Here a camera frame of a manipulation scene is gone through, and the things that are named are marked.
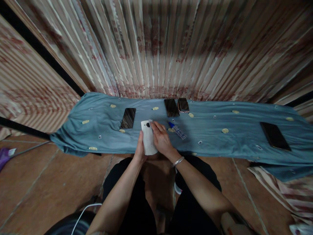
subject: forearm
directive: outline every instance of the forearm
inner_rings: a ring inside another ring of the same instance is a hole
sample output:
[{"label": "forearm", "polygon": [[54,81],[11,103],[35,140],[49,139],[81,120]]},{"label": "forearm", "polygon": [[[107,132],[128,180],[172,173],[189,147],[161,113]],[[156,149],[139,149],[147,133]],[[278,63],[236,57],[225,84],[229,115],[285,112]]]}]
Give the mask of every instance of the forearm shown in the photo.
[{"label": "forearm", "polygon": [[[167,158],[174,163],[181,158],[181,155],[175,150],[171,151]],[[195,199],[217,227],[224,212],[236,212],[229,200],[188,161],[183,160],[176,168]]]},{"label": "forearm", "polygon": [[86,235],[97,231],[117,234],[126,214],[142,162],[132,160],[100,207]]}]

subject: smartphone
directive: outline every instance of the smartphone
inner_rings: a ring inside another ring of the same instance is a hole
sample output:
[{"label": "smartphone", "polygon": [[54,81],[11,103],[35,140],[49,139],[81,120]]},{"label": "smartphone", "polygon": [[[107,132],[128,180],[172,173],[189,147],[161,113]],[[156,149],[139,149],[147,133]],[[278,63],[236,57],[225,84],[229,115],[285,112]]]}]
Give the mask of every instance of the smartphone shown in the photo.
[{"label": "smartphone", "polygon": [[177,101],[178,111],[181,113],[189,113],[189,106],[186,98],[179,98]]},{"label": "smartphone", "polygon": [[166,114],[169,118],[179,117],[179,112],[174,99],[165,99],[164,104],[166,108]]},{"label": "smartphone", "polygon": [[120,129],[132,129],[134,124],[136,109],[126,108]]},{"label": "smartphone", "polygon": [[266,122],[260,122],[260,125],[264,131],[264,134],[272,147],[291,151],[287,141],[283,137],[282,133],[280,132],[278,126]]}]

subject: silver bracelet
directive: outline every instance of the silver bracelet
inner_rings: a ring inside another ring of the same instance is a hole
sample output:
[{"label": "silver bracelet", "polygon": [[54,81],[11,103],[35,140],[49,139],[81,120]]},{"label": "silver bracelet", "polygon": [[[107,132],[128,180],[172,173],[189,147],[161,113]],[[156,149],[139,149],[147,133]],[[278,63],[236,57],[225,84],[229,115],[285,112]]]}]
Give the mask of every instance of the silver bracelet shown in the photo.
[{"label": "silver bracelet", "polygon": [[177,164],[180,164],[182,162],[182,160],[184,160],[185,158],[184,157],[181,157],[180,159],[178,159],[172,167],[175,167]]}]

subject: hand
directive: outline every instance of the hand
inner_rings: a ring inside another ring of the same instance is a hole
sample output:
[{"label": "hand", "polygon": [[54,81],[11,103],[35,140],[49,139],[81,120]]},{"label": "hand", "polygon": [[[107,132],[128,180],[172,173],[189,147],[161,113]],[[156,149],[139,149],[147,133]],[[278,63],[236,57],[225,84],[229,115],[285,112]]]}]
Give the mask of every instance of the hand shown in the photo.
[{"label": "hand", "polygon": [[142,131],[140,131],[140,133],[139,133],[137,148],[136,148],[136,152],[135,152],[133,159],[140,162],[140,163],[144,163],[147,160],[147,156],[144,155],[143,132]]},{"label": "hand", "polygon": [[154,145],[157,150],[168,158],[170,154],[176,151],[171,144],[169,134],[166,132],[165,126],[154,121],[150,123],[153,130]]}]

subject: glue bottle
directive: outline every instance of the glue bottle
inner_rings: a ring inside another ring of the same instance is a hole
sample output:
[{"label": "glue bottle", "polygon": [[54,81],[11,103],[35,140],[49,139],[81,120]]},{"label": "glue bottle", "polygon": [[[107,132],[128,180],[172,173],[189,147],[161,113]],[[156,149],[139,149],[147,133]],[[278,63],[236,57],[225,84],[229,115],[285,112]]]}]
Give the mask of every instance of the glue bottle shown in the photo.
[{"label": "glue bottle", "polygon": [[185,139],[186,138],[186,135],[182,132],[181,129],[179,129],[177,126],[175,126],[171,122],[169,122],[169,125],[181,139]]}]

